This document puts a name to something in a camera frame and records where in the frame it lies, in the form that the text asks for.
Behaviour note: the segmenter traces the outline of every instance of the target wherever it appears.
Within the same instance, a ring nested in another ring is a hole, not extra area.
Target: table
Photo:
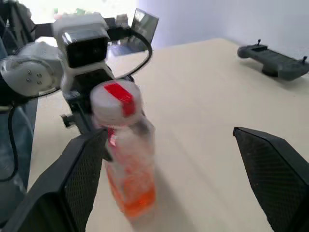
[[[223,39],[169,47],[135,75],[145,111],[156,127],[158,201],[148,223],[130,224],[118,210],[102,170],[86,231],[271,232],[232,135],[234,126],[286,139],[309,160],[309,79],[282,82],[240,60],[238,46]],[[111,58],[116,76],[145,54]],[[32,185],[55,161],[76,128],[61,93],[38,103],[31,160]]]

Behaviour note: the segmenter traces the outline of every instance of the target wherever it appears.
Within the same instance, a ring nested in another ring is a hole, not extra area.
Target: white wall
[[[309,55],[308,0],[139,0],[160,18],[155,48],[225,37],[264,44],[295,58]]]

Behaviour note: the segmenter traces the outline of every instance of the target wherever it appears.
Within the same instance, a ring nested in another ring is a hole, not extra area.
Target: bottle cap
[[[142,99],[136,84],[112,80],[93,88],[92,111],[100,126],[119,127],[136,123],[142,116]]]

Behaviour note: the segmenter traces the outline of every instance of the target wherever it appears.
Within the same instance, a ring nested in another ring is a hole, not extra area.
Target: gray controller
[[[287,57],[278,52],[269,50],[266,45],[260,44],[240,47],[237,54],[240,58],[252,58],[264,64],[262,73],[272,77],[279,77],[286,81],[292,81],[309,72],[307,57],[301,60]]]

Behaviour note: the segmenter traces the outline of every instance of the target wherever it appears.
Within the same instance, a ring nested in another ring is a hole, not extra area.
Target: plastic bottle
[[[112,194],[125,216],[139,217],[155,203],[154,127],[142,113],[140,90],[130,81],[109,81],[90,99],[95,126],[109,130],[112,161],[105,167]]]

